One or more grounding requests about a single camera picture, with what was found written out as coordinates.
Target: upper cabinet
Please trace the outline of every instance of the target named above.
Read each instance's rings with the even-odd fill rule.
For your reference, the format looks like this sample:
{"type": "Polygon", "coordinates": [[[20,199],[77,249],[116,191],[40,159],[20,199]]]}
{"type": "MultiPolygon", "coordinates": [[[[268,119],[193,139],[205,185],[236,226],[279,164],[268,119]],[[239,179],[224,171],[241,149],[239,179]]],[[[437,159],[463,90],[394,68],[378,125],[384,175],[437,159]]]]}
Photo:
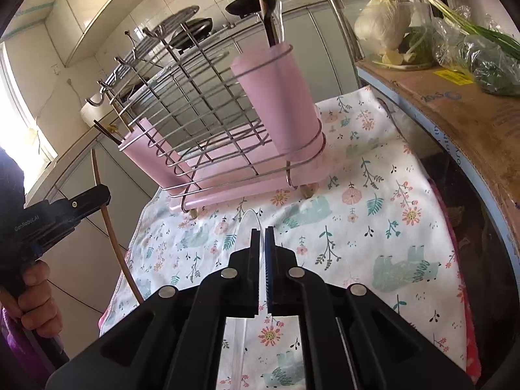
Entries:
{"type": "Polygon", "coordinates": [[[142,0],[56,0],[45,25],[65,67],[93,56],[142,0]]]}

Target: metal rivet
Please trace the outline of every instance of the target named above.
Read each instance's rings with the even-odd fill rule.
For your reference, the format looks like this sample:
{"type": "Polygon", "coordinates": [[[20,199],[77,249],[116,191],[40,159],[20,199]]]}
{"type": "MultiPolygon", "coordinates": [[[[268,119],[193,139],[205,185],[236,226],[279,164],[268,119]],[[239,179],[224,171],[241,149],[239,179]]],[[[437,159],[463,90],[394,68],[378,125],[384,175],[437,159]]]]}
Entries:
{"type": "Polygon", "coordinates": [[[159,296],[168,299],[170,297],[173,297],[175,295],[176,291],[173,286],[164,286],[159,289],[159,296]]]}
{"type": "Polygon", "coordinates": [[[350,293],[356,296],[365,296],[367,294],[367,288],[362,284],[353,284],[350,286],[350,293]]]}
{"type": "Polygon", "coordinates": [[[305,270],[300,267],[293,267],[289,270],[289,275],[294,279],[300,279],[305,276],[305,270]]]}
{"type": "Polygon", "coordinates": [[[225,279],[234,279],[238,275],[238,271],[235,268],[224,268],[220,272],[220,276],[225,279]]]}

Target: striped ceiling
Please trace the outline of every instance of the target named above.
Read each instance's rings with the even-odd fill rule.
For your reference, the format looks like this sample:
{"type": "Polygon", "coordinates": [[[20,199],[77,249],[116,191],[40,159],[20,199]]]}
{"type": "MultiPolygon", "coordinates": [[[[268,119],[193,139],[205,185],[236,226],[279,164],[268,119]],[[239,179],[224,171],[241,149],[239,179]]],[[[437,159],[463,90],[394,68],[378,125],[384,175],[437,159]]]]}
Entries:
{"type": "Polygon", "coordinates": [[[55,0],[24,0],[15,16],[7,26],[2,41],[11,38],[15,33],[43,23],[49,15],[55,0]]]}

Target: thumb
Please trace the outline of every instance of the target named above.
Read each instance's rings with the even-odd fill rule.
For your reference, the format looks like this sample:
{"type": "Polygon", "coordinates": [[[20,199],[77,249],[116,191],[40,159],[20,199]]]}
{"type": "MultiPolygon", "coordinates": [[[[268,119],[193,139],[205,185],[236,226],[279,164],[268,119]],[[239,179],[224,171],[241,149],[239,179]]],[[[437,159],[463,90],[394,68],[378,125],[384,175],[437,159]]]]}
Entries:
{"type": "Polygon", "coordinates": [[[18,302],[15,298],[11,296],[11,294],[0,286],[0,304],[5,308],[7,314],[12,319],[17,319],[22,317],[22,310],[18,306],[18,302]]]}

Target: green onion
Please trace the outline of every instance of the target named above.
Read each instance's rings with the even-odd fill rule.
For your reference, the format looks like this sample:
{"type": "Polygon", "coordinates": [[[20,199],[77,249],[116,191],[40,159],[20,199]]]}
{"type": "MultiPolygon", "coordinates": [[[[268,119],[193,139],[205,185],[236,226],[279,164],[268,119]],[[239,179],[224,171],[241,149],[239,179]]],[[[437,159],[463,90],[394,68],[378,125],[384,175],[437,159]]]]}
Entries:
{"type": "Polygon", "coordinates": [[[480,35],[489,39],[493,43],[498,44],[505,53],[520,61],[520,43],[516,39],[509,35],[505,35],[505,33],[492,31],[474,24],[470,20],[453,11],[440,0],[428,0],[428,2],[438,8],[445,18],[457,24],[464,32],[471,35],[480,35]]]}

